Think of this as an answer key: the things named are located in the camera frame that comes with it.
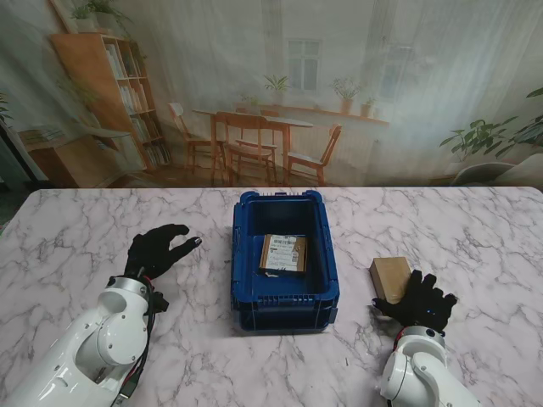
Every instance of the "white marble surface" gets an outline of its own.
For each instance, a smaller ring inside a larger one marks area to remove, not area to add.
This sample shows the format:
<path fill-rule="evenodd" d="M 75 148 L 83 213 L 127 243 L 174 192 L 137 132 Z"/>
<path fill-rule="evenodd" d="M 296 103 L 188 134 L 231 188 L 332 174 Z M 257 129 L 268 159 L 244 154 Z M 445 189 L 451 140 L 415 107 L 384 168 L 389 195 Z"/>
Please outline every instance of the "white marble surface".
<path fill-rule="evenodd" d="M 339 313 L 324 333 L 297 337 L 232 328 L 232 208 L 241 189 L 35 192 L 0 237 L 0 402 L 122 272 L 132 238 L 174 222 L 204 242 L 156 281 L 171 306 L 157 318 L 130 406 L 385 406 L 376 385 L 397 331 L 372 318 L 367 267 L 386 256 L 406 256 L 460 297 L 446 329 L 450 368 L 483 405 L 543 405 L 540 192 L 320 191 Z"/>

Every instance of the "potted plant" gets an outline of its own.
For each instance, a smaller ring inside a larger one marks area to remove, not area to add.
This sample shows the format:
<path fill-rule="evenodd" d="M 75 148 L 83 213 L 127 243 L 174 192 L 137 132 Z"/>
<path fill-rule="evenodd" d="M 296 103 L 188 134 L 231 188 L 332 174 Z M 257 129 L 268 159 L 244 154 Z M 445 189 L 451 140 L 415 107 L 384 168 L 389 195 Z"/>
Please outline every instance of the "potted plant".
<path fill-rule="evenodd" d="M 530 92 L 527 98 L 543 96 L 543 87 Z M 532 144 L 533 147 L 543 144 L 543 112 L 532 119 L 525 127 L 515 133 L 513 138 L 515 143 Z"/>
<path fill-rule="evenodd" d="M 353 105 L 353 98 L 362 90 L 362 86 L 348 76 L 343 79 L 334 79 L 332 88 L 341 97 L 341 113 L 348 114 Z"/>
<path fill-rule="evenodd" d="M 260 114 L 260 109 L 258 107 L 259 100 L 256 96 L 248 96 L 245 94 L 241 95 L 241 101 L 244 103 L 247 113 L 250 114 Z"/>
<path fill-rule="evenodd" d="M 91 18 L 91 9 L 88 5 L 83 5 L 74 8 L 71 13 L 73 19 L 76 20 L 78 32 L 95 32 L 96 26 Z"/>
<path fill-rule="evenodd" d="M 288 76 L 277 77 L 275 75 L 264 75 L 269 83 L 266 83 L 264 87 L 273 91 L 273 104 L 281 106 L 283 104 L 284 92 L 290 87 L 287 85 Z"/>
<path fill-rule="evenodd" d="M 371 96 L 366 100 L 364 104 L 362 104 L 360 109 L 360 116 L 361 117 L 372 117 L 372 109 L 373 104 L 375 103 L 375 99 Z"/>
<path fill-rule="evenodd" d="M 11 117 L 7 112 L 8 108 L 6 108 L 3 105 L 8 104 L 8 101 L 6 101 L 6 94 L 0 92 L 0 120 L 4 123 L 6 122 L 6 119 L 13 120 L 13 117 Z"/>
<path fill-rule="evenodd" d="M 517 116 L 514 116 L 510 119 L 505 120 L 503 123 L 486 123 L 484 120 L 475 120 L 469 125 L 468 130 L 452 130 L 451 132 L 455 133 L 454 136 L 446 138 L 439 145 L 444 146 L 449 142 L 455 142 L 455 145 L 452 147 L 451 152 L 455 154 L 456 161 L 449 164 L 445 170 L 445 174 L 456 174 L 461 170 L 466 163 L 466 159 L 470 155 L 476 154 L 479 150 L 484 148 L 483 155 L 491 153 L 504 142 L 511 143 L 514 138 L 508 138 L 503 136 L 503 132 L 507 129 L 503 126 L 507 123 L 515 120 Z M 500 159 L 505 155 L 514 145 L 511 144 L 507 147 L 500 149 L 495 157 Z"/>
<path fill-rule="evenodd" d="M 128 18 L 111 5 L 113 1 L 89 0 L 87 6 L 96 16 L 100 27 L 112 30 L 118 36 L 123 36 L 126 30 L 123 28 L 122 20 L 128 20 Z"/>

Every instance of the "black wire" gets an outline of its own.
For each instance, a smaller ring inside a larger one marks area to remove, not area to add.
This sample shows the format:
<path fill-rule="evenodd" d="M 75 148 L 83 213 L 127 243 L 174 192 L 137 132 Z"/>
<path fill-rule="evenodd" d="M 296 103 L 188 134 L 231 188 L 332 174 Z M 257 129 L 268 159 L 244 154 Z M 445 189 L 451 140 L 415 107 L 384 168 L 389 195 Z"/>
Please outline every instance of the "black wire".
<path fill-rule="evenodd" d="M 142 354 L 139 358 L 137 358 L 136 364 L 134 367 L 132 367 L 131 372 L 129 373 L 129 376 L 126 378 L 126 380 L 132 380 L 135 383 L 139 381 L 139 377 L 141 376 L 143 372 L 143 367 L 145 366 L 145 362 L 147 361 L 148 351 L 149 351 L 149 343 L 151 341 L 151 331 L 154 327 L 154 303 L 153 303 L 153 285 L 150 283 L 149 280 L 146 278 L 142 279 L 143 283 L 147 287 L 148 290 L 148 318 L 147 318 L 147 342 L 145 344 L 145 349 L 143 350 Z"/>
<path fill-rule="evenodd" d="M 149 293 L 149 300 L 148 300 L 148 319 L 147 319 L 147 343 L 145 345 L 145 349 L 142 353 L 142 356 L 140 358 L 140 364 L 137 367 L 137 369 L 134 371 L 134 375 L 140 376 L 143 372 L 143 367 L 145 366 L 145 363 L 147 362 L 147 356 L 149 351 L 149 343 L 151 341 L 151 331 L 154 327 L 154 303 L 153 303 L 153 286 L 151 285 L 150 281 L 147 279 L 143 279 L 145 282 L 145 285 L 147 286 L 148 293 Z"/>

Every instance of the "blue bin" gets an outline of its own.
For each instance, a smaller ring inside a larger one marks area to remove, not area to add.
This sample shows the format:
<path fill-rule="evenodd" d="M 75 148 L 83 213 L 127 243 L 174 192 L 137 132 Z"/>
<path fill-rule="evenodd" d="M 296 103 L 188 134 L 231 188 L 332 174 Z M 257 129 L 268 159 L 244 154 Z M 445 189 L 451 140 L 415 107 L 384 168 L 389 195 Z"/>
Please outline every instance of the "blue bin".
<path fill-rule="evenodd" d="M 307 238 L 305 276 L 259 272 L 266 234 Z M 234 320 L 245 331 L 321 332 L 335 321 L 338 272 L 320 193 L 241 196 L 234 208 L 231 295 Z"/>

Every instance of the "flower pot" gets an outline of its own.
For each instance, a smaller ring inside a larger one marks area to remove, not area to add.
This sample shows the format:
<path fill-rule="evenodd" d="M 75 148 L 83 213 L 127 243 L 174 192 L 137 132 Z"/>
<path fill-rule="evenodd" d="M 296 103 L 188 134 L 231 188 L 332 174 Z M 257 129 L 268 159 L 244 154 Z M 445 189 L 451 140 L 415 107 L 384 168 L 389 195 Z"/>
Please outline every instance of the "flower pot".
<path fill-rule="evenodd" d="M 353 106 L 353 99 L 341 99 L 341 113 L 349 114 Z"/>
<path fill-rule="evenodd" d="M 114 15 L 109 13 L 94 13 L 94 15 L 96 16 L 96 21 L 100 27 L 110 29 L 117 35 L 121 33 L 119 23 Z"/>
<path fill-rule="evenodd" d="M 371 104 L 362 104 L 360 108 L 361 117 L 372 117 L 372 105 Z"/>
<path fill-rule="evenodd" d="M 449 165 L 447 165 L 447 168 L 445 168 L 444 175 L 446 175 L 446 176 L 455 176 L 460 171 L 462 171 L 466 167 L 466 165 L 467 164 L 466 164 L 465 161 L 449 163 Z"/>
<path fill-rule="evenodd" d="M 76 20 L 77 32 L 96 32 L 93 19 Z"/>
<path fill-rule="evenodd" d="M 271 103 L 276 106 L 283 106 L 283 97 L 284 97 L 284 92 L 273 91 L 273 100 Z"/>

